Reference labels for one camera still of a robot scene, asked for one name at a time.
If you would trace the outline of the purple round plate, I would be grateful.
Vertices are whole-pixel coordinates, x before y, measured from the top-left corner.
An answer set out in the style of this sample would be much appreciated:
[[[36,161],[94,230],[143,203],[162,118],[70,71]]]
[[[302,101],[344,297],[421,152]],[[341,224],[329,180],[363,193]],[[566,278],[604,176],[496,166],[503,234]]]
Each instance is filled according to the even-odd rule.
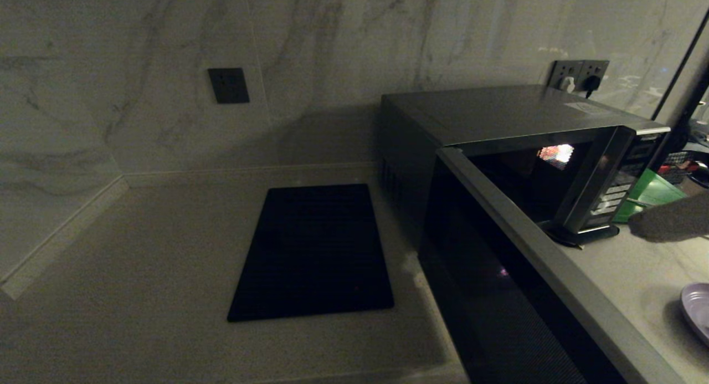
[[[691,283],[680,293],[681,311],[696,338],[709,348],[709,283]]]

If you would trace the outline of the black metal frame post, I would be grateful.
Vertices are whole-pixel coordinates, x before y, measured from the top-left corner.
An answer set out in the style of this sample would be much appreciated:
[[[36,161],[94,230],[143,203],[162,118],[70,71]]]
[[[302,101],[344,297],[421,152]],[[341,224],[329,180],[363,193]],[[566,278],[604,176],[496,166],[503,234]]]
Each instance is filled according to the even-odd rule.
[[[672,152],[686,146],[690,119],[709,90],[709,8],[702,17],[676,73],[654,111],[656,123],[670,127],[671,132],[659,147],[649,169],[656,171]]]

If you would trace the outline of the green cutting board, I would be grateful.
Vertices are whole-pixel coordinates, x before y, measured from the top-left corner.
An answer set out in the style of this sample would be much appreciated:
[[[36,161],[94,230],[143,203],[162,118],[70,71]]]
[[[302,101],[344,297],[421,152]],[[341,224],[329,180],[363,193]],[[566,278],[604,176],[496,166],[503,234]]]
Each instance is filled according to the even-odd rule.
[[[638,214],[649,207],[669,204],[686,197],[686,193],[655,172],[645,170],[630,191],[629,197],[620,205],[612,222],[627,223],[631,215]]]

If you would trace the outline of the black glass induction cooktop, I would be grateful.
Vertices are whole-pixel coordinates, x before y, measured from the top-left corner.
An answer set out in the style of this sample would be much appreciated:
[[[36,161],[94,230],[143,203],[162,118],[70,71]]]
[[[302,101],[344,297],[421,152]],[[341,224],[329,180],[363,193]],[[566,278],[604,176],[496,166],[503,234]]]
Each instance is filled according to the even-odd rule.
[[[358,313],[395,305],[369,186],[271,188],[229,322]]]

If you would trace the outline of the black single wall socket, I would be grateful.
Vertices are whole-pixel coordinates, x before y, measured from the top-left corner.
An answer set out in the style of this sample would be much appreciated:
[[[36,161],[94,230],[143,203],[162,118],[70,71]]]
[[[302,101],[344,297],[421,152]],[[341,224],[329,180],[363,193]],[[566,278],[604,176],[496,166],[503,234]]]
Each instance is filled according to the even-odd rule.
[[[243,68],[210,68],[207,72],[218,104],[250,103]]]

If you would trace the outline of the grey double wall socket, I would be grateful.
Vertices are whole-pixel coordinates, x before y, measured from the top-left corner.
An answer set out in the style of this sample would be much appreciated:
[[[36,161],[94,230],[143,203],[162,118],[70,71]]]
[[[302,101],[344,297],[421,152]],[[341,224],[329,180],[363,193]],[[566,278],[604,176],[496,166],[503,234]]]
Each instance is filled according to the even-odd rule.
[[[609,60],[556,60],[552,64],[547,86],[559,90],[560,80],[564,76],[572,76],[576,80],[574,92],[584,92],[583,82],[585,79],[590,75],[597,74],[601,76],[603,81],[609,64]]]

